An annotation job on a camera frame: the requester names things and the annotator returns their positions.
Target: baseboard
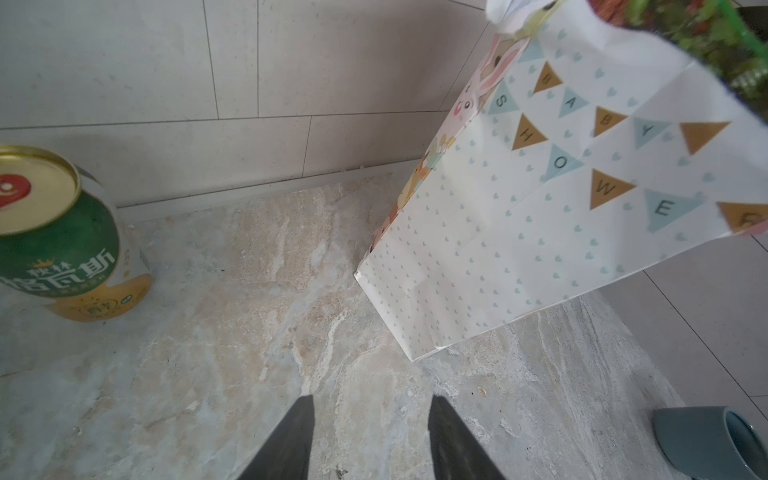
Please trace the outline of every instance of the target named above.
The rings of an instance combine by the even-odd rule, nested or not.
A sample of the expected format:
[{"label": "baseboard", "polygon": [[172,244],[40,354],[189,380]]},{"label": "baseboard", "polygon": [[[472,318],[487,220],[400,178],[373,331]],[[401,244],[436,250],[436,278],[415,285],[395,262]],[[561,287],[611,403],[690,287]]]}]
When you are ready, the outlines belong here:
[{"label": "baseboard", "polygon": [[145,220],[165,218],[172,215],[188,214],[198,210],[206,210],[222,205],[233,204],[242,200],[265,197],[284,192],[296,192],[323,185],[338,184],[339,182],[359,180],[376,175],[395,174],[413,171],[419,160],[408,160],[394,164],[379,165],[378,167],[359,168],[332,174],[316,175],[314,177],[294,178],[271,184],[253,185],[252,187],[233,188],[211,192],[209,194],[192,195],[189,197],[173,198],[148,204],[131,205],[118,208],[125,223],[138,223]]}]

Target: tiled wall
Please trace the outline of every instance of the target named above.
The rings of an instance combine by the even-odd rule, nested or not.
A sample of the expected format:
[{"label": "tiled wall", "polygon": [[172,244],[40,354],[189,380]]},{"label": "tiled wall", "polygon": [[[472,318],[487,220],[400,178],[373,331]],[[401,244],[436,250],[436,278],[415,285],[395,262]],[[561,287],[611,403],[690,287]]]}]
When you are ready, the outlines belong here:
[{"label": "tiled wall", "polygon": [[714,240],[601,292],[686,404],[768,439],[768,235]]},{"label": "tiled wall", "polygon": [[119,205],[421,157],[490,42],[482,3],[6,2],[0,142]]}]

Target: green can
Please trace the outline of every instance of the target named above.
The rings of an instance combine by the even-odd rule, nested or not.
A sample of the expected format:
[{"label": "green can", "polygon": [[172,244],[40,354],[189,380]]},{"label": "green can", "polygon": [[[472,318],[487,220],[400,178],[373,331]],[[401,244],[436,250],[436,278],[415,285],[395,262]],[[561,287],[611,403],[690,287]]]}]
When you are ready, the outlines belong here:
[{"label": "green can", "polygon": [[52,152],[0,145],[0,285],[94,321],[127,312],[151,284],[95,178]]}]

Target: red pull tab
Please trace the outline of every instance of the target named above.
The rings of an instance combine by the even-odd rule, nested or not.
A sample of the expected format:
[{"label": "red pull tab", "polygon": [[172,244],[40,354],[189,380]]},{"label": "red pull tab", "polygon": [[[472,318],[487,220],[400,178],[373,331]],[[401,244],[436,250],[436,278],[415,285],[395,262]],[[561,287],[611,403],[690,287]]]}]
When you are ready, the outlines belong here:
[{"label": "red pull tab", "polygon": [[0,175],[0,208],[29,195],[32,184],[25,177],[15,174]]}]

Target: crown logo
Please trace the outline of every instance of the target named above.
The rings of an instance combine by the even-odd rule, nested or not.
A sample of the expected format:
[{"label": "crown logo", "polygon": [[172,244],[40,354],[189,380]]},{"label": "crown logo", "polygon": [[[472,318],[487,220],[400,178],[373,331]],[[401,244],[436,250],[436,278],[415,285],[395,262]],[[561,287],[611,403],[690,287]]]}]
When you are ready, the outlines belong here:
[{"label": "crown logo", "polygon": [[38,261],[33,263],[31,267],[32,268],[48,268],[51,265],[53,265],[53,260],[46,260],[44,262],[43,260],[38,259]]}]

